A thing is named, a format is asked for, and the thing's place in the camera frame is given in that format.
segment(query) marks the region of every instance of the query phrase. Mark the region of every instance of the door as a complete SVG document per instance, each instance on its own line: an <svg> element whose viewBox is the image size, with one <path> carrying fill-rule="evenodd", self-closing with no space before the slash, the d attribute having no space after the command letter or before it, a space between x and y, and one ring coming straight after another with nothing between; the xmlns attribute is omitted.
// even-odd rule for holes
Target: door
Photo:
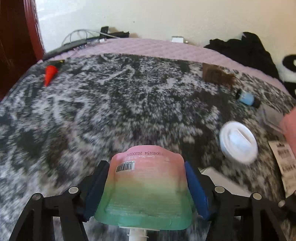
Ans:
<svg viewBox="0 0 296 241"><path fill-rule="evenodd" d="M0 0L0 100L37 62L35 43L31 41L34 38L27 25L32 17L30 10L34 10L30 3L34 0Z"/></svg>

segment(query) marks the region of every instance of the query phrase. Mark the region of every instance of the white oval object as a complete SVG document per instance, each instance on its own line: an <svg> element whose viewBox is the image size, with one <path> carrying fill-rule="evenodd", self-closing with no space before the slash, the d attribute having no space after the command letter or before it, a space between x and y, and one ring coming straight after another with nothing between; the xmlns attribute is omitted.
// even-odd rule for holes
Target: white oval object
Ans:
<svg viewBox="0 0 296 241"><path fill-rule="evenodd" d="M242 123L229 121L220 130L220 146L230 160L249 165L258 155L257 141L252 132Z"/></svg>

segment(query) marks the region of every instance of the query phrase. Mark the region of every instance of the red cone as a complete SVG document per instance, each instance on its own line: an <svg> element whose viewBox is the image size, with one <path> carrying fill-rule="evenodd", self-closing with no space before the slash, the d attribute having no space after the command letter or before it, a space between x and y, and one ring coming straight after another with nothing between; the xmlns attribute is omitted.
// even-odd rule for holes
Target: red cone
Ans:
<svg viewBox="0 0 296 241"><path fill-rule="evenodd" d="M55 76L55 74L58 72L58 68L53 66L53 65L49 65L46 67L45 69L45 80L44 80L44 85L48 86L49 82L52 80L52 78Z"/></svg>

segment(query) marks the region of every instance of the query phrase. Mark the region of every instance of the beige wall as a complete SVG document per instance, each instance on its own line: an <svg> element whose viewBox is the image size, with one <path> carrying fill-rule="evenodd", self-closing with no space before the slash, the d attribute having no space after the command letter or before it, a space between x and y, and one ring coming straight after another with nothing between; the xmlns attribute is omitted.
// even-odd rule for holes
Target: beige wall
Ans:
<svg viewBox="0 0 296 241"><path fill-rule="evenodd" d="M296 0L36 0L45 49L79 28L112 26L131 36L195 45L256 33L273 60L296 53Z"/></svg>

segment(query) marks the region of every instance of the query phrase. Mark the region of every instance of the pink quilted mattress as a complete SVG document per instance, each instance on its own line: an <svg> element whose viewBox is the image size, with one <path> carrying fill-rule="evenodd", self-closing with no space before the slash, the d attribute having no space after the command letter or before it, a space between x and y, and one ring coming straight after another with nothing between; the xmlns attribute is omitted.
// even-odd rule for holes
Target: pink quilted mattress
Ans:
<svg viewBox="0 0 296 241"><path fill-rule="evenodd" d="M51 60L76 58L102 53L126 53L216 64L255 76L289 94L281 82L264 74L260 70L243 66L238 62L235 62L230 58L210 49L189 44L173 43L170 41L139 38L108 39L107 41L93 47L89 46L78 51L68 51L52 58Z"/></svg>

